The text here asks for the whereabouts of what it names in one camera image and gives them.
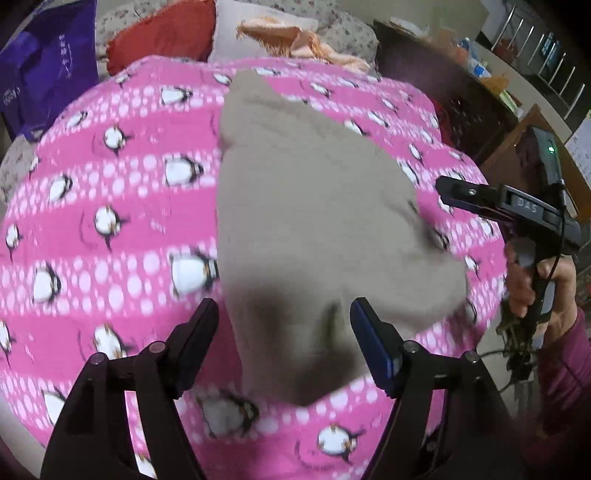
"pink blanket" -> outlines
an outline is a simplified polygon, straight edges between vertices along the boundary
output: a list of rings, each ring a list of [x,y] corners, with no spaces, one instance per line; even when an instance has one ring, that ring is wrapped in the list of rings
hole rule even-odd
[[[435,192],[442,174],[485,179],[440,142],[424,94],[316,61],[148,57],[66,109],[9,206],[0,258],[0,388],[46,444],[92,353],[133,355],[213,297],[221,307],[218,333],[195,387],[176,404],[208,478],[356,478],[392,408],[370,376],[308,408],[241,389],[216,263],[217,129],[240,69],[256,69],[286,98],[367,135],[398,162],[417,188],[421,215],[470,268],[466,314],[442,319],[416,340],[444,355],[474,347],[503,289],[503,241],[496,224],[450,209]],[[431,427],[442,398],[434,396]],[[138,461],[152,473],[132,394],[128,410]]]

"metal railing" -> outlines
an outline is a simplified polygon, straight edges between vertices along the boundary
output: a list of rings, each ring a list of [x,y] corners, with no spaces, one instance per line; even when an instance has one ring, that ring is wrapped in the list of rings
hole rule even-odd
[[[495,48],[499,45],[499,43],[501,42],[501,40],[503,40],[504,35],[507,31],[507,27],[509,26],[511,20],[513,19],[513,17],[515,18],[520,18],[519,24],[517,25],[517,28],[515,29],[515,32],[513,33],[513,36],[511,37],[511,40],[509,42],[509,44],[507,45],[507,49],[511,48],[511,46],[513,45],[513,43],[515,42],[515,39],[517,38],[517,34],[519,33],[521,27],[524,24],[524,18],[519,16],[519,10],[517,9],[517,7],[514,5],[513,8],[511,9],[511,12],[509,12],[507,19],[505,20],[505,23],[503,24],[503,28],[501,29],[501,33],[499,33],[499,35],[497,36],[495,42],[492,45],[491,51],[494,52]],[[534,30],[536,28],[540,28],[537,27],[536,25],[532,25],[530,26],[530,30],[527,34],[527,37],[525,38],[525,41],[523,43],[523,45],[521,46],[521,48],[519,49],[519,52],[517,53],[517,55],[515,56],[515,59],[518,59],[521,57],[521,54],[524,52],[525,50],[525,46],[527,45],[527,43],[529,42],[530,38],[532,37]],[[540,67],[539,70],[534,70],[531,67],[531,63],[533,62],[536,54],[539,52],[540,47],[542,45],[542,43],[544,42],[544,39],[548,40],[552,40],[552,47],[550,49],[550,51],[548,52],[548,54],[546,55],[545,59],[544,59],[544,63],[542,64],[542,66]],[[553,82],[556,80],[556,76],[558,75],[558,71],[560,70],[560,67],[563,65],[564,63],[564,59],[566,58],[566,52],[564,52],[562,54],[562,56],[560,57],[560,61],[558,62],[558,65],[556,66],[556,69],[554,70],[554,73],[552,74],[552,76],[550,77],[550,80],[545,79],[542,76],[542,72],[544,71],[544,69],[547,67],[548,62],[550,61],[550,59],[552,58],[554,51],[556,49],[558,45],[558,40],[556,40],[553,37],[550,37],[550,35],[548,37],[546,37],[546,33],[542,33],[542,35],[540,36],[540,39],[538,40],[538,43],[534,49],[534,51],[532,52],[530,59],[527,62],[527,66],[530,68],[530,70],[532,72],[534,72],[560,99],[560,101],[562,101],[564,103],[564,105],[567,107],[567,111],[564,114],[563,118],[564,120],[566,120],[569,115],[572,113],[574,107],[577,105],[577,103],[579,102],[579,99],[581,98],[581,95],[583,94],[583,91],[585,90],[585,84],[581,83],[581,85],[579,86],[579,90],[577,91],[576,95],[574,96],[574,99],[572,102],[567,101],[564,97],[563,97],[563,93],[566,90],[567,85],[570,83],[573,74],[576,70],[576,66],[573,65],[573,68],[571,69],[566,81],[562,84],[562,87],[560,88],[560,91],[557,91],[554,86],[553,86]]]

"beige cloth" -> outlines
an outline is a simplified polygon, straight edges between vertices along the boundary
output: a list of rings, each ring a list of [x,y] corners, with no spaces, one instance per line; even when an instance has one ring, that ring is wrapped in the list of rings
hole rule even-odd
[[[247,35],[257,40],[274,57],[319,59],[356,73],[367,73],[371,69],[364,59],[337,53],[330,45],[322,42],[316,33],[273,17],[242,21],[236,32],[237,38]]]
[[[409,338],[466,298],[415,190],[370,140],[240,72],[222,109],[220,280],[243,388],[310,404],[366,371],[349,307],[367,297]]]

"white pillow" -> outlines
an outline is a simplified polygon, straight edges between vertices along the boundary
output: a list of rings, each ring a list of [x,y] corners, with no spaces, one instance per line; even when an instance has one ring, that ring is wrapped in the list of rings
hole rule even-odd
[[[269,52],[259,42],[243,35],[236,38],[236,27],[244,20],[260,17],[273,17],[277,20],[296,25],[302,30],[316,31],[318,20],[296,17],[274,8],[261,5],[245,4],[234,0],[216,0],[217,20],[213,34],[213,49],[208,62],[252,59],[268,57]]]

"purple shopping bag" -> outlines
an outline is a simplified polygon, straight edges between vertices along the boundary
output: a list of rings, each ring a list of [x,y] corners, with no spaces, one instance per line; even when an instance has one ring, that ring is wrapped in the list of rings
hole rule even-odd
[[[95,12],[96,0],[46,8],[0,53],[0,112],[15,136],[37,140],[98,83]]]

